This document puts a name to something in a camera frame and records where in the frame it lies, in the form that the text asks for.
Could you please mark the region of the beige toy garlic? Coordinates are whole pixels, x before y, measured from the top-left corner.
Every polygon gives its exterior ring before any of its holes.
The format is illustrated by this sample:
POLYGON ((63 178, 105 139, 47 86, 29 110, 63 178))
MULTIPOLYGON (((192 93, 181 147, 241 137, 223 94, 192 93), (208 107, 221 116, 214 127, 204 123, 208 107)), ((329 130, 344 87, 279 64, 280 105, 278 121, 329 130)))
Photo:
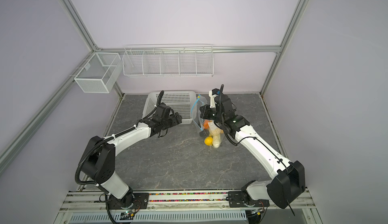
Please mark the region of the beige toy garlic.
POLYGON ((209 123, 209 132, 213 136, 220 135, 221 133, 223 133, 223 131, 220 128, 218 128, 215 124, 213 124, 213 122, 209 123))

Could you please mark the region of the orange toy fruit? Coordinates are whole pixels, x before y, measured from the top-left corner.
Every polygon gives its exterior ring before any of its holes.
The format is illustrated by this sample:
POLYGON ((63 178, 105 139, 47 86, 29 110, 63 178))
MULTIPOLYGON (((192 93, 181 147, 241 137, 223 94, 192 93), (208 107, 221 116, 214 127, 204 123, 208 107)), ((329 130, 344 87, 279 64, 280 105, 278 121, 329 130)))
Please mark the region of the orange toy fruit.
POLYGON ((205 120, 204 123, 203 123, 203 127, 204 129, 209 129, 209 120, 205 120))

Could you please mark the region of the clear zip top bag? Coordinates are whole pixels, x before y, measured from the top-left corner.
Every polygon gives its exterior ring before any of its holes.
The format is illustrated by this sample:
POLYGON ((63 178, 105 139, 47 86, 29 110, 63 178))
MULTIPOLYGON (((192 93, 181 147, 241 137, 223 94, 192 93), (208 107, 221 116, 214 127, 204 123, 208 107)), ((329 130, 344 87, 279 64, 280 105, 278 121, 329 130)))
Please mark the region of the clear zip top bag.
POLYGON ((213 120, 206 120, 201 117, 200 107, 207 104, 207 99, 199 94, 191 107, 191 118, 197 132, 204 138, 204 143, 217 149, 224 139, 224 132, 216 126, 213 120))

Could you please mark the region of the yellow toy lemon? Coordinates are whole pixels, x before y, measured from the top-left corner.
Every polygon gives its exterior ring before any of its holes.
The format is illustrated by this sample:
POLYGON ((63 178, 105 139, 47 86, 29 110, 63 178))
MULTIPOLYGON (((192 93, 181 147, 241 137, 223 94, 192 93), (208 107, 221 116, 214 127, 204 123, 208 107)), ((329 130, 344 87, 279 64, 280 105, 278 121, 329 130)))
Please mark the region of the yellow toy lemon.
POLYGON ((205 143, 207 146, 212 146, 212 145, 213 145, 213 138, 212 138, 211 136, 206 137, 205 140, 204 140, 204 143, 205 143))

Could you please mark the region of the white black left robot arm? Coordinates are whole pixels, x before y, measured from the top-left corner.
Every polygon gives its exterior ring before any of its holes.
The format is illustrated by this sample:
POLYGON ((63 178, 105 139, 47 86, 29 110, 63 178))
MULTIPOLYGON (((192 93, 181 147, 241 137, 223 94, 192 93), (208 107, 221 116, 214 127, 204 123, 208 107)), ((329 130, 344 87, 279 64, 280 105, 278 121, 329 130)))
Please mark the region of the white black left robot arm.
POLYGON ((109 137, 92 137, 82 154, 75 172, 79 185, 95 185, 120 203, 121 208, 131 208, 135 201, 133 189, 116 172, 116 156, 135 143, 157 135, 162 138, 168 129, 182 123, 182 117, 162 102, 164 91, 157 98, 151 113, 138 120, 129 129, 109 137))

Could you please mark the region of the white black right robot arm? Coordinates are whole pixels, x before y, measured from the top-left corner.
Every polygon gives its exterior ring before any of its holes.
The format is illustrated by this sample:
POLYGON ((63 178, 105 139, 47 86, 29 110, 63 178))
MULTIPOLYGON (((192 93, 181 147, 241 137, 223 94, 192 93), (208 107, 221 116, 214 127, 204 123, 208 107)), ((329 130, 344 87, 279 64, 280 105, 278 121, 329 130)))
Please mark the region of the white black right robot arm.
POLYGON ((306 189, 305 168, 299 161, 290 161, 271 147, 250 122, 237 115, 231 99, 223 88, 209 92, 210 104, 200 107, 200 117, 222 130, 234 146, 245 147, 265 168, 270 181, 250 181, 241 188, 242 203, 253 206, 259 200, 269 199, 285 209, 306 189))

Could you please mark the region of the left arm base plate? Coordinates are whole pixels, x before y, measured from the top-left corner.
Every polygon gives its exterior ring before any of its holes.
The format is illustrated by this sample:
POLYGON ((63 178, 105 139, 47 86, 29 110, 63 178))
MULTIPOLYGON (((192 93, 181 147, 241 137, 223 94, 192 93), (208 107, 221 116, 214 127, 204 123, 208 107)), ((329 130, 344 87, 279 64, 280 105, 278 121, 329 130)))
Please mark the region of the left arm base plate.
POLYGON ((149 202, 149 193, 132 193, 123 199, 112 196, 108 199, 108 207, 112 210, 146 209, 149 202))

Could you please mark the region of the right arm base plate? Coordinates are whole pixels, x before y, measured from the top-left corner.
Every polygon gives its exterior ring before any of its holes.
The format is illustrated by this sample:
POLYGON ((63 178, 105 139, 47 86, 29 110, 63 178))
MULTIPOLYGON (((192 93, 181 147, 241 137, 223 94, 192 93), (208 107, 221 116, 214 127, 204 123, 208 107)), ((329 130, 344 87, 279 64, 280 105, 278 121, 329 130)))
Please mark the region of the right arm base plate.
POLYGON ((227 193, 226 201, 232 208, 238 207, 269 207, 269 200, 259 199, 253 200, 247 193, 239 191, 229 191, 227 193))

